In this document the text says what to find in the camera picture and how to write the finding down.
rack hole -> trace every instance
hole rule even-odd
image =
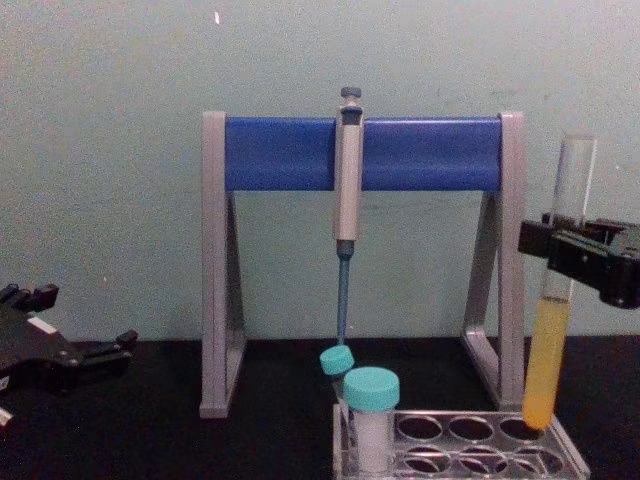
[[[430,417],[405,417],[398,422],[398,430],[415,440],[432,440],[442,433],[442,427]]]
[[[460,463],[462,463],[467,468],[467,470],[473,473],[482,473],[485,475],[490,473],[489,467],[487,467],[480,460],[475,460],[473,458],[464,458],[460,460]]]
[[[520,468],[522,468],[523,470],[526,470],[529,473],[542,473],[532,463],[527,462],[526,460],[517,458],[515,462],[516,462],[516,465],[518,465]]]
[[[508,418],[500,422],[500,430],[508,437],[516,440],[533,441],[544,435],[543,430],[529,428],[521,418]]]
[[[486,420],[479,417],[454,418],[449,423],[451,432],[463,440],[487,440],[493,435],[493,429]]]
[[[465,448],[459,458],[460,463],[474,473],[500,473],[507,468],[507,458],[492,447]]]
[[[519,460],[529,463],[536,468],[538,473],[547,473],[553,475],[564,468],[562,459],[555,453],[550,452],[542,447],[525,447],[515,451],[516,455],[524,458],[516,458],[515,461],[520,465]]]
[[[451,458],[434,447],[414,447],[407,451],[404,463],[422,473],[440,473],[449,469]]]

gray metal frame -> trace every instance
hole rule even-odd
[[[502,113],[500,192],[480,206],[462,341],[496,407],[522,404],[524,385],[524,260],[518,253],[524,218],[526,157],[521,113]],[[498,257],[498,349],[484,329],[491,275]]]
[[[233,193],[224,186],[226,114],[202,118],[201,418],[226,418],[246,346]]]
[[[503,113],[501,190],[480,208],[463,343],[496,406],[516,409],[524,378],[523,259],[517,252],[524,218],[526,163],[520,113]],[[224,112],[202,122],[202,418],[226,418],[246,346],[233,193],[226,192]],[[498,349],[484,330],[493,265],[498,258]]]

test tube holder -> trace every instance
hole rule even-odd
[[[392,476],[381,480],[587,480],[591,474],[555,417],[536,432],[526,428],[520,412],[400,410],[394,412],[393,428]],[[351,438],[336,405],[333,478],[369,480],[357,471]]]
[[[462,342],[499,410],[522,402],[526,163],[520,113],[477,118],[370,118],[363,190],[483,191]],[[202,123],[202,418],[225,418],[246,338],[233,192],[333,190],[334,118],[243,118]],[[498,260],[498,343],[484,329]]]

test tube rack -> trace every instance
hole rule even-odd
[[[538,432],[526,428],[519,412],[396,411],[391,477],[358,474],[353,438],[336,405],[334,480],[587,480],[590,476],[555,417]]]

glass test tube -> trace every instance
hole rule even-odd
[[[585,221],[596,139],[567,135],[560,151],[550,222],[559,215],[580,227]],[[573,281],[547,269],[536,307],[534,333],[522,404],[525,423],[538,430],[549,426],[556,399],[562,351],[569,323]]]

